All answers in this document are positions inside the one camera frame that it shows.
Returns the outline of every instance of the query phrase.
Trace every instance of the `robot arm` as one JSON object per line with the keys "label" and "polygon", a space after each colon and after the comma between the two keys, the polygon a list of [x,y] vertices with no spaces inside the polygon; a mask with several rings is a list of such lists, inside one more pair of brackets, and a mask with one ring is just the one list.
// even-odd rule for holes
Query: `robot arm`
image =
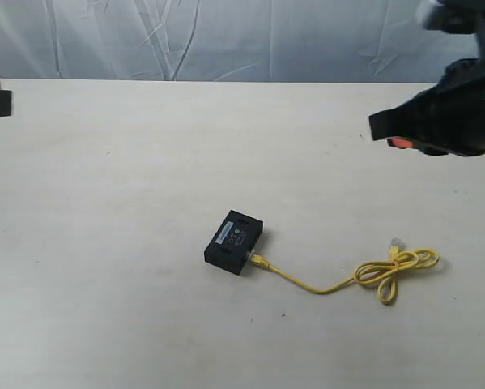
{"label": "robot arm", "polygon": [[405,104],[369,117],[373,140],[428,155],[485,153],[485,0],[423,0],[426,29],[476,35],[479,57],[449,65],[440,82]]}

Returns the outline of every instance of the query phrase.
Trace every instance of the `white table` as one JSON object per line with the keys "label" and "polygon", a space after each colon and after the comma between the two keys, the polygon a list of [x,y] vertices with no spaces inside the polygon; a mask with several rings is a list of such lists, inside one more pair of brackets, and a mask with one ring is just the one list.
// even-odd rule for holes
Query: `white table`
{"label": "white table", "polygon": [[[0,388],[485,387],[485,156],[373,143],[426,85],[8,80]],[[392,237],[440,270],[396,305],[203,262],[230,209],[329,286]]]}

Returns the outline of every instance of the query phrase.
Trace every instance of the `yellow cable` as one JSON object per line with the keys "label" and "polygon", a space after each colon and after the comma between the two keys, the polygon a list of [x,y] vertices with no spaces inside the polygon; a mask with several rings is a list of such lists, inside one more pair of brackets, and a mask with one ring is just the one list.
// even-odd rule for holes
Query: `yellow cable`
{"label": "yellow cable", "polygon": [[307,285],[295,277],[278,269],[268,259],[253,254],[250,262],[266,270],[280,274],[286,280],[307,289],[315,294],[330,294],[348,286],[352,281],[366,287],[377,286],[377,298],[385,305],[395,301],[397,296],[397,276],[403,271],[428,269],[438,264],[439,254],[432,249],[400,250],[401,242],[392,240],[389,261],[370,261],[361,263],[354,271],[354,275],[327,288],[319,289]]}

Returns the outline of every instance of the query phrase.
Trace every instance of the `table surface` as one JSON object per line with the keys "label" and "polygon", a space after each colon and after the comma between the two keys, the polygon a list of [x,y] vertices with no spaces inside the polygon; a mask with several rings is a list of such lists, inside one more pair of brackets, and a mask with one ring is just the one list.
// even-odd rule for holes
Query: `table surface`
{"label": "table surface", "polygon": [[[373,143],[427,85],[7,80],[0,388],[485,387],[485,156]],[[443,262],[397,303],[203,262],[230,209],[319,286],[389,241]]]}

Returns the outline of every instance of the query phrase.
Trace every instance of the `white backdrop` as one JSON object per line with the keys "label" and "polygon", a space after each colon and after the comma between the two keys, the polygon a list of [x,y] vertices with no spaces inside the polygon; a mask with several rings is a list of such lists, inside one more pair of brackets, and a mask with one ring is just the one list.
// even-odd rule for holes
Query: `white backdrop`
{"label": "white backdrop", "polygon": [[0,0],[0,77],[432,82],[472,36],[415,0]]}

